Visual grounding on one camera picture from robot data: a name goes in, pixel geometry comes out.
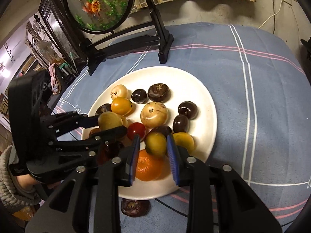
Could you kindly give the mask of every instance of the blue tablecloth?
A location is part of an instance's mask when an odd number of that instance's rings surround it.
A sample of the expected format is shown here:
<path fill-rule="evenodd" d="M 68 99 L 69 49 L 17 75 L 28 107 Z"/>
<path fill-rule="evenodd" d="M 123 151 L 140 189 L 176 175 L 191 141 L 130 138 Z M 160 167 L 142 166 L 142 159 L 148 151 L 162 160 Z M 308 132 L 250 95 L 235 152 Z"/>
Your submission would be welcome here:
<path fill-rule="evenodd" d="M 281 225 L 293 221 L 311 191 L 311 88 L 298 61 L 281 39 L 255 28 L 208 23 L 167 28 L 175 41 L 164 65 L 196 76 L 216 105 L 217 136 L 208 163 L 233 166 Z M 146 48 L 107 59 L 91 77 L 85 68 L 54 112 L 88 113 L 111 83 L 159 65 L 158 51 Z M 73 135 L 79 139 L 81 129 Z M 189 189 L 183 188 L 151 200 L 144 217 L 121 214 L 122 232 L 185 232 L 188 199 Z M 213 205 L 217 223 L 214 199 Z"/>

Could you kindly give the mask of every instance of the red tomato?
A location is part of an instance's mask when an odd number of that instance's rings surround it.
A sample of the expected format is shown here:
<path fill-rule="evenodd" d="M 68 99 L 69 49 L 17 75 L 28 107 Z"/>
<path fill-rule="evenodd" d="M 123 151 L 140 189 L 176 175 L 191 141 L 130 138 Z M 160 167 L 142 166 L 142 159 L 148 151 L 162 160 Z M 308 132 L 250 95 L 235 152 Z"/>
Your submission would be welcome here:
<path fill-rule="evenodd" d="M 138 134 L 140 137 L 140 140 L 143 140 L 146 136 L 146 128 L 142 123 L 132 123 L 128 127 L 128 133 L 127 136 L 129 139 L 133 140 L 134 136 Z"/>

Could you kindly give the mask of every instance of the goldfish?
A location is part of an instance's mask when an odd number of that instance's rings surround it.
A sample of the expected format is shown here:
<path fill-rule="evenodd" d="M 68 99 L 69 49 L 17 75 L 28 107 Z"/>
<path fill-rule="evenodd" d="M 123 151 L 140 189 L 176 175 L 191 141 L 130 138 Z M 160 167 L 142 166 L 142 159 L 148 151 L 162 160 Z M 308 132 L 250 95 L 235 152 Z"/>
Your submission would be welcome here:
<path fill-rule="evenodd" d="M 99 11 L 101 11 L 101 8 L 98 0 L 93 0 L 92 3 L 86 2 L 85 6 L 83 6 L 82 9 L 89 15 L 100 16 Z"/>

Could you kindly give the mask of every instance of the pink stripe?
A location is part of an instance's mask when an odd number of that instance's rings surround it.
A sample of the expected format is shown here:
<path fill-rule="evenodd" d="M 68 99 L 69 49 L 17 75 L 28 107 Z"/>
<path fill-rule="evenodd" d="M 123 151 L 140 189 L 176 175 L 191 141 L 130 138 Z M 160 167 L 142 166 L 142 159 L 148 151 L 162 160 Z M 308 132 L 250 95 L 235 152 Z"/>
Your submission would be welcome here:
<path fill-rule="evenodd" d="M 65 112 L 62 108 L 60 108 L 60 107 L 58 107 L 58 106 L 56 106 L 55 108 L 59 108 L 59 109 L 58 109 L 58 113 L 60 113 L 60 110 L 63 111 L 63 113 Z M 76 131 L 80 136 L 82 136 L 82 134 L 81 134 L 77 129 L 75 129 L 75 131 Z"/>
<path fill-rule="evenodd" d="M 289 207 L 284 207 L 284 208 L 275 208 L 275 209 L 269 209 L 271 212 L 273 212 L 273 211 L 282 211 L 282 210 L 287 210 L 287 209 L 294 209 L 294 208 L 296 208 L 296 207 L 298 207 L 298 206 L 300 206 L 300 205 L 302 205 L 302 204 L 304 204 L 304 203 L 306 203 L 307 202 L 307 200 L 305 200 L 305 201 L 303 201 L 303 202 L 300 202 L 300 203 L 298 203 L 298 204 L 296 204 L 296 205 L 293 205 L 293 206 L 289 206 Z"/>
<path fill-rule="evenodd" d="M 292 213 L 290 213 L 290 214 L 286 214 L 286 215 L 282 215 L 282 216 L 276 216 L 275 218 L 276 218 L 276 219 L 282 219 L 282 218 L 285 218 L 285 217 L 289 217 L 289 216 L 292 216 L 292 215 L 294 215 L 294 214 L 300 212 L 302 209 L 303 209 L 303 208 L 298 209 L 298 210 L 296 210 L 296 211 L 294 211 L 294 212 L 292 212 Z"/>
<path fill-rule="evenodd" d="M 273 53 L 268 53 L 268 52 L 261 52 L 261 51 L 255 51 L 255 50 L 250 50 L 250 49 L 243 49 L 243 48 L 236 47 L 236 46 L 209 46 L 209 45 L 204 45 L 204 44 L 189 44 L 189 45 L 182 45 L 182 46 L 173 46 L 172 48 L 175 48 L 175 47 L 186 47 L 186 46 L 206 46 L 206 47 L 214 47 L 214 48 L 232 48 L 232 49 L 237 49 L 238 51 L 242 50 L 243 52 L 250 51 L 250 52 L 255 52 L 255 53 L 259 53 L 259 54 L 266 54 L 266 55 L 269 55 L 269 56 L 279 57 L 279 58 L 282 58 L 282 59 L 285 59 L 285 60 L 289 61 L 291 64 L 296 66 L 295 63 L 293 63 L 290 59 L 288 59 L 286 57 L 283 57 L 283 56 L 280 56 L 280 55 L 277 55 L 277 54 L 273 54 Z"/>
<path fill-rule="evenodd" d="M 190 191 L 189 191 L 189 190 L 187 190 L 187 189 L 185 189 L 185 188 L 180 187 L 179 189 L 180 189 L 181 191 L 183 191 L 183 192 L 187 193 L 187 194 L 188 194 L 188 193 L 190 193 Z"/>
<path fill-rule="evenodd" d="M 174 198 L 176 198 L 176 199 L 178 199 L 178 200 L 180 200 L 182 202 L 189 203 L 188 200 L 186 200 L 186 199 L 184 199 L 184 198 L 182 198 L 182 197 L 180 197 L 180 196 L 178 196 L 176 194 L 171 194 L 171 197 L 174 197 Z"/>
<path fill-rule="evenodd" d="M 228 49 L 215 49 L 215 48 L 211 48 L 211 47 L 206 47 L 206 46 L 197 46 L 197 47 L 180 47 L 180 48 L 176 48 L 177 46 L 174 46 L 171 48 L 171 50 L 180 50 L 180 49 L 196 49 L 196 48 L 205 48 L 205 49 L 210 49 L 210 50 L 217 50 L 217 51 L 237 51 L 237 52 L 240 52 L 239 50 L 228 50 Z M 286 63 L 289 63 L 290 65 L 292 65 L 294 68 L 296 68 L 299 72 L 303 73 L 304 74 L 304 71 L 296 66 L 295 63 L 293 63 L 292 61 L 288 60 L 287 58 L 283 57 L 284 59 L 281 59 L 281 58 L 273 58 L 273 57 L 267 57 L 267 56 L 262 56 L 262 55 L 258 55 L 258 54 L 254 54 L 254 53 L 250 53 L 250 52 L 245 52 L 243 51 L 242 53 L 246 53 L 246 54 L 249 54 L 249 55 L 253 55 L 253 56 L 258 56 L 258 57 L 262 57 L 262 58 L 268 58 L 268 59 L 271 59 L 271 60 L 280 60 L 280 61 L 284 61 Z"/>
<path fill-rule="evenodd" d="M 196 48 L 205 48 L 205 49 L 218 50 L 218 51 L 236 51 L 236 52 L 240 52 L 239 50 L 215 49 L 215 48 L 204 47 L 204 46 L 186 47 L 186 48 L 176 48 L 176 49 L 173 49 L 173 48 L 172 48 L 171 50 L 178 50 L 178 49 L 196 49 Z M 263 55 L 258 55 L 258 54 L 250 53 L 250 52 L 242 52 L 242 53 L 246 53 L 246 54 L 249 54 L 249 55 L 252 55 L 252 56 L 258 56 L 258 57 L 262 57 L 262 58 L 268 58 L 268 59 L 271 59 L 271 60 L 280 60 L 280 61 L 287 62 L 287 63 L 289 63 L 290 65 L 292 65 L 294 68 L 296 68 L 299 72 L 301 72 L 301 73 L 304 74 L 304 71 L 303 71 L 303 70 L 301 70 L 298 66 L 296 66 L 296 65 L 293 64 L 293 63 L 290 63 L 290 62 L 287 61 L 287 60 L 283 60 L 283 59 L 279 59 L 279 58 L 273 58 L 273 57 L 267 57 L 267 56 L 263 56 Z"/>

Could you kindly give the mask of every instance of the white cable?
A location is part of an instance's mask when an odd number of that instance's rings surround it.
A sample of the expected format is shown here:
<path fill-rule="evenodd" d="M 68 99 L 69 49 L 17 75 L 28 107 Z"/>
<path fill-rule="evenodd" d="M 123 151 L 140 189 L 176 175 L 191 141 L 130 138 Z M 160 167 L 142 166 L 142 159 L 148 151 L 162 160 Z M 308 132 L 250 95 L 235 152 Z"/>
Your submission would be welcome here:
<path fill-rule="evenodd" d="M 281 10 L 282 2 L 283 2 L 283 0 L 281 1 L 279 11 L 278 11 L 277 13 L 273 14 L 272 16 L 268 17 L 267 20 L 266 20 L 258 29 L 260 29 L 262 26 L 264 26 L 264 24 L 265 24 L 270 18 L 272 18 L 272 17 L 276 16 L 277 14 L 279 14 L 279 12 L 280 12 L 280 10 Z"/>

